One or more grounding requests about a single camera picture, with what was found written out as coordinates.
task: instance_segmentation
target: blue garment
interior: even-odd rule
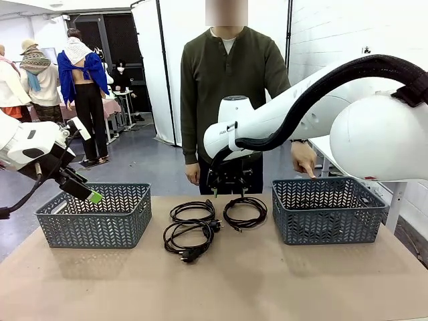
[[[60,72],[61,93],[66,104],[67,102],[73,102],[76,97],[72,75],[72,70],[74,69],[83,71],[85,80],[92,79],[108,95],[106,72],[102,67],[100,57],[96,53],[89,53],[85,59],[85,66],[81,68],[72,65],[63,51],[58,55],[58,71]]]
[[[31,72],[29,72],[28,70],[26,70],[27,72],[27,77],[28,77],[28,85],[29,87],[34,90],[35,92],[39,92],[41,90],[40,88],[40,82],[39,82],[39,78],[37,78],[37,76],[35,74],[32,74]]]

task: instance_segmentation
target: plastic basket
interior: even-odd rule
[[[90,183],[98,204],[65,192],[36,211],[50,247],[130,249],[152,218],[149,184]]]
[[[387,206],[350,177],[274,181],[274,219],[288,245],[372,243]]]

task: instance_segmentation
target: dark green henley shirt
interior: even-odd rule
[[[205,131],[217,123],[220,102],[247,96],[255,109],[266,103],[265,88],[275,98],[290,87],[287,68],[275,42],[244,27],[229,53],[208,29],[186,44],[181,60],[181,136],[186,164],[197,156],[210,162]]]

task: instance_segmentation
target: white curtain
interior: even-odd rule
[[[249,0],[249,27],[271,37],[277,43],[283,57],[286,51],[287,8],[288,0]],[[181,145],[181,55],[187,42],[208,29],[208,26],[205,25],[205,1],[160,0],[160,10],[173,101],[173,118],[177,143]],[[173,141],[172,124],[160,33],[158,25],[156,25],[158,23],[158,16],[155,0],[143,1],[132,10],[132,13],[134,14],[137,31],[140,34],[138,40],[142,56],[144,57],[147,86],[153,106],[156,129],[163,140],[171,142],[171,138]],[[163,95],[163,97],[154,97],[153,95],[155,94]],[[156,116],[161,110],[163,114],[162,118]]]

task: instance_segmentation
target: basket rim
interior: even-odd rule
[[[144,193],[144,195],[141,197],[141,200],[137,203],[137,205],[132,209],[132,211],[130,211],[129,213],[38,213],[43,207],[46,206],[46,204],[52,202],[53,200],[55,200],[57,197],[59,197],[62,194],[67,194],[65,191],[59,192],[58,194],[56,194],[55,196],[53,196],[49,201],[47,201],[46,203],[44,203],[41,207],[39,207],[34,215],[36,217],[46,217],[46,216],[67,216],[67,217],[89,217],[89,216],[129,216],[129,215],[134,215],[135,214],[135,210],[136,208],[141,204],[142,200],[144,199],[144,197],[147,195],[148,192],[150,192],[152,184],[151,183],[129,183],[129,182],[93,182],[93,183],[86,183],[89,187],[90,186],[94,186],[94,185],[144,185],[145,187],[147,187],[147,191]]]
[[[313,212],[313,211],[317,211],[317,212],[323,212],[323,211],[329,211],[329,212],[336,212],[336,211],[343,211],[343,210],[353,210],[353,209],[368,209],[368,210],[376,210],[376,209],[386,209],[388,207],[388,205],[376,194],[374,194],[370,189],[368,189],[364,184],[360,183],[358,181],[358,179],[351,177],[351,176],[346,176],[346,177],[323,177],[323,178],[319,178],[316,179],[317,181],[341,181],[341,180],[351,180],[354,181],[355,183],[358,183],[363,189],[365,189],[367,192],[369,192],[375,199],[377,199],[377,201],[379,201],[380,203],[382,203],[384,206],[380,206],[380,207],[346,207],[346,208],[341,208],[341,209],[286,209],[283,206],[283,209],[287,212]],[[280,183],[280,182],[287,182],[287,181],[312,181],[312,179],[276,179],[274,181],[272,181],[272,191],[275,193],[275,196],[277,199],[280,200],[280,197],[278,195],[278,192],[276,191],[276,189],[274,188],[274,183]]]

